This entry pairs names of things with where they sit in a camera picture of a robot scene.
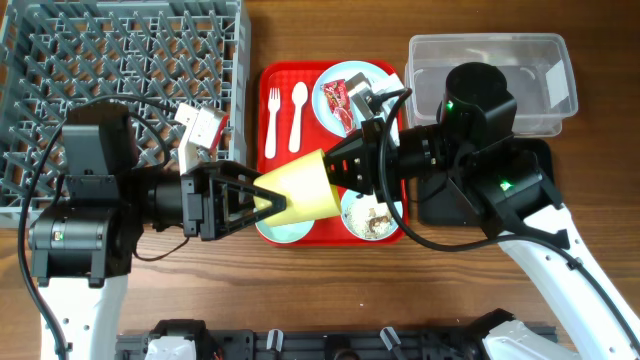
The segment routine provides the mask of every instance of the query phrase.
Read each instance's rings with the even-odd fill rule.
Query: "plate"
[[[368,202],[377,203],[377,200],[375,200],[375,197],[376,197],[375,195],[362,195],[353,190],[347,190],[342,196],[342,201],[340,201],[340,205],[342,206],[342,214],[340,215],[340,218],[342,219],[342,223],[347,228],[347,230],[349,230],[349,232],[353,234],[353,236],[356,236],[362,240],[379,241],[379,240],[388,238],[389,236],[391,236],[391,234],[393,234],[396,230],[398,230],[398,224],[393,219],[391,219],[391,227],[389,228],[389,230],[384,234],[375,238],[361,236],[356,232],[355,229],[352,228],[350,222],[347,220],[347,217],[348,217],[347,211],[349,210],[349,206],[351,206],[351,204],[353,204],[356,201],[368,201]],[[402,216],[402,213],[403,213],[402,201],[396,201],[394,205],[398,210],[398,213],[400,214],[400,216]]]
[[[264,221],[259,221],[256,223],[256,229],[262,236],[274,243],[291,244],[305,237],[311,231],[314,223],[314,220],[309,220],[296,224],[271,227],[265,224]]]
[[[316,118],[327,130],[340,137],[346,137],[347,133],[344,131],[342,123],[336,119],[329,110],[329,103],[327,102],[327,98],[324,96],[324,91],[322,91],[322,85],[341,79],[345,81],[349,80],[359,72],[363,73],[371,83],[383,80],[389,76],[389,74],[384,70],[371,63],[364,61],[345,61],[327,69],[322,73],[322,75],[320,75],[315,85],[313,85],[313,91],[311,92],[311,105],[313,106],[313,112],[315,113]],[[355,105],[351,105],[351,112],[355,118],[356,128],[359,129],[360,123],[364,121],[365,118]],[[394,122],[393,126],[394,128],[391,130],[392,134],[397,134],[397,122]]]

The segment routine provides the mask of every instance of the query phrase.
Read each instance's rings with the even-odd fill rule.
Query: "white plastic spoon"
[[[296,106],[296,111],[293,115],[293,125],[291,126],[291,136],[289,137],[289,151],[296,153],[300,151],[302,105],[304,105],[309,98],[307,85],[303,82],[297,83],[293,88],[293,94],[291,96],[293,104]]]

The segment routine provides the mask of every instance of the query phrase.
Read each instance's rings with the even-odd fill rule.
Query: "yellow paper cup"
[[[338,189],[329,184],[323,158],[324,152],[318,149],[254,180],[254,185],[287,198],[287,208],[266,218],[265,224],[280,226],[340,215]],[[253,200],[259,210],[271,206],[269,200]]]

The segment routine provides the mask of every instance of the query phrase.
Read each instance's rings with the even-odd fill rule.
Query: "candy wrapper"
[[[356,123],[351,113],[351,104],[344,80],[336,80],[322,85],[324,96],[327,97],[329,109],[344,126],[347,135],[356,131]]]

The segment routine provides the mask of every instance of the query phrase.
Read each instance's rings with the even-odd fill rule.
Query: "white paper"
[[[404,88],[404,86],[402,85],[402,81],[400,81],[398,74],[392,74],[383,80],[379,80],[371,83],[371,91],[374,94],[384,94],[384,93],[400,90],[402,88]],[[387,119],[387,114],[391,112],[391,107],[393,106],[393,104],[395,104],[397,99],[398,99],[397,97],[392,98],[382,103],[383,120]],[[397,126],[394,126],[393,129],[391,129],[391,139],[396,144],[396,146],[400,146],[400,135],[398,134]]]
[[[547,87],[549,88],[549,108],[553,108],[569,96],[564,62],[560,60],[553,65],[551,70],[547,71],[546,77]]]

